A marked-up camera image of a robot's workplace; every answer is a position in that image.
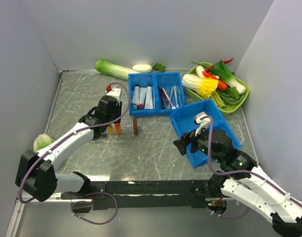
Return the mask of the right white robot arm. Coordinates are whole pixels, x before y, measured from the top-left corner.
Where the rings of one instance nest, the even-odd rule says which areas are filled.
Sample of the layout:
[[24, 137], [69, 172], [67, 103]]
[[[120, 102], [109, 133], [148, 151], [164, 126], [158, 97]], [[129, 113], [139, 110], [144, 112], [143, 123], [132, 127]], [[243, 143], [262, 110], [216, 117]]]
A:
[[199, 134], [184, 133], [173, 143], [181, 155], [190, 148], [191, 153], [203, 152], [208, 161], [219, 163], [221, 170], [208, 181], [212, 196], [231, 197], [253, 209], [282, 237], [302, 236], [302, 202], [273, 182], [248, 154], [234, 148], [225, 131], [203, 128]]

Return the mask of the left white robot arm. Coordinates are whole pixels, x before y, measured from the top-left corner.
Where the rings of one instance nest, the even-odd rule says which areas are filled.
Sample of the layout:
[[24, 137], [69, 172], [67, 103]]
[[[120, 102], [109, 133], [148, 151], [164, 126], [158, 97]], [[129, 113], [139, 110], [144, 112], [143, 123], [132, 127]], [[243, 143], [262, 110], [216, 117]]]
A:
[[15, 184], [42, 202], [55, 193], [74, 193], [86, 198], [90, 179], [80, 172], [57, 174], [57, 168], [82, 145], [97, 140], [111, 123], [119, 123], [122, 103], [104, 95], [96, 107], [82, 116], [74, 127], [52, 144], [33, 152], [27, 150], [20, 158]]

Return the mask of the orange toothpaste tube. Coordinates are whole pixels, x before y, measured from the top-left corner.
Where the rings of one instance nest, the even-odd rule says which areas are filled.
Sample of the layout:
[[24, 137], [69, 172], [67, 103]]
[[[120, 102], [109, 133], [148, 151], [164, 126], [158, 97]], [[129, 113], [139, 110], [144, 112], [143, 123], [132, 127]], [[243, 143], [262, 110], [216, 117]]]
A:
[[121, 124], [120, 123], [114, 123], [114, 126], [115, 126], [116, 133], [121, 134], [122, 133]]

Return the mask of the yellow toothpaste tube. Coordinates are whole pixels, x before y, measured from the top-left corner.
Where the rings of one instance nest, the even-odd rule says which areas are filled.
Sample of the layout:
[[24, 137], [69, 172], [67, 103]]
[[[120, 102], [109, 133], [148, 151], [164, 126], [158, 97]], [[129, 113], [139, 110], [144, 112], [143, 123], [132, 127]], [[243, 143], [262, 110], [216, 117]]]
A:
[[108, 130], [108, 132], [109, 132], [110, 134], [115, 134], [115, 130], [114, 130], [112, 124], [108, 125], [107, 130]]

